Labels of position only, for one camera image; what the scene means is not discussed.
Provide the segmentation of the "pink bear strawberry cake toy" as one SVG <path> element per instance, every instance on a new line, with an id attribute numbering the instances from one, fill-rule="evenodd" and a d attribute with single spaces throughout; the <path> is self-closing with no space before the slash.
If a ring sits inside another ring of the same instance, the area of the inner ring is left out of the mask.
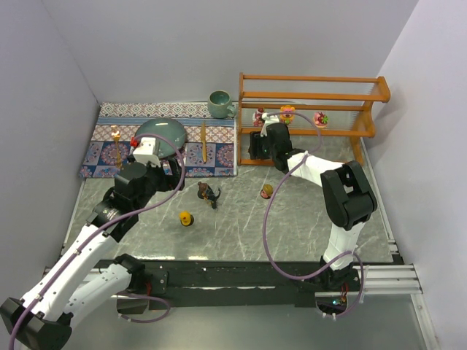
<path id="1" fill-rule="evenodd" d="M 252 124 L 254 127 L 259 127 L 262 128 L 264 125 L 264 120 L 263 120 L 263 113 L 264 113 L 264 108 L 260 107 L 255 110 L 255 112 L 252 115 Z"/>

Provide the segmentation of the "pink flower bear toy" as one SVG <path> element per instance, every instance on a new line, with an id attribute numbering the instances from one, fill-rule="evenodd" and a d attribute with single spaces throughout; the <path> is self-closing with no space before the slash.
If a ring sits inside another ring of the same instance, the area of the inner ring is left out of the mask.
<path id="1" fill-rule="evenodd" d="M 281 106 L 280 107 L 280 116 L 279 120 L 281 123 L 289 125 L 294 120 L 295 107 L 291 105 Z"/>

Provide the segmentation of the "brown-haired figure with dark creature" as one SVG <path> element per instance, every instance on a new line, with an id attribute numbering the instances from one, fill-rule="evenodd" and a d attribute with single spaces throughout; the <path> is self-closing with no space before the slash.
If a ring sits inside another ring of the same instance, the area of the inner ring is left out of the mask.
<path id="1" fill-rule="evenodd" d="M 197 196 L 199 199 L 205 200 L 212 209 L 217 210 L 217 200 L 221 195 L 221 190 L 217 193 L 205 182 L 198 182 Z"/>

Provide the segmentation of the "pink bear donut toy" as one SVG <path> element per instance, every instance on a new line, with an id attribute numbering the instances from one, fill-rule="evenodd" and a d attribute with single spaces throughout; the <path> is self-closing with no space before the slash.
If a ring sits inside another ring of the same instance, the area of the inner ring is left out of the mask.
<path id="1" fill-rule="evenodd" d="M 313 120 L 317 128 L 328 127 L 329 119 L 328 119 L 328 116 L 324 112 L 315 112 Z"/>

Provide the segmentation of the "yellow duck toy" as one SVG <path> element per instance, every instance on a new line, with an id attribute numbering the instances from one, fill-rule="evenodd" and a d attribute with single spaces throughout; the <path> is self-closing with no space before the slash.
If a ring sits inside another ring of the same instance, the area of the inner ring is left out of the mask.
<path id="1" fill-rule="evenodd" d="M 188 211 L 180 212 L 180 223 L 184 227 L 189 227 L 194 223 L 194 216 Z"/>

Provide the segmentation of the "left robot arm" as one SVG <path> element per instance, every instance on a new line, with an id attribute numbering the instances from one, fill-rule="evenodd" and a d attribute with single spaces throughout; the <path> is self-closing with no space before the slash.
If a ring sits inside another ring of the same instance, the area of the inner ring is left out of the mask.
<path id="1" fill-rule="evenodd" d="M 28 349 L 62 349 L 76 327 L 113 294 L 141 297 L 151 277 L 143 262 L 129 254 L 116 257 L 96 279 L 84 278 L 102 256 L 116 246 L 149 210 L 157 192 L 175 195 L 185 186 L 185 163 L 169 160 L 171 174 L 160 166 L 133 162 L 115 176 L 102 201 L 92 210 L 80 234 L 50 271 L 19 299 L 1 305 L 1 318 L 10 335 Z"/>

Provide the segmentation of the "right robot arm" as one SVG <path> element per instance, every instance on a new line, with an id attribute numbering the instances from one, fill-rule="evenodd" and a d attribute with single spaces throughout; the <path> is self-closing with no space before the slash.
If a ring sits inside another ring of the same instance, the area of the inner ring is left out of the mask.
<path id="1" fill-rule="evenodd" d="M 277 195 L 274 191 L 262 224 L 263 247 L 272 268 L 285 278 L 296 281 L 320 277 L 321 284 L 326 288 L 342 285 L 351 276 L 354 261 L 362 265 L 361 259 L 355 255 L 357 240 L 365 223 L 377 209 L 376 196 L 362 166 L 356 160 L 333 162 L 293 147 L 288 127 L 280 122 L 266 125 L 261 131 L 250 134 L 249 154 L 253 160 L 272 160 L 274 167 L 284 174 L 277 189 L 291 176 L 319 186 L 332 223 L 328 245 L 320 261 L 321 267 L 303 276 L 285 272 L 274 261 L 267 241 L 269 212 Z"/>

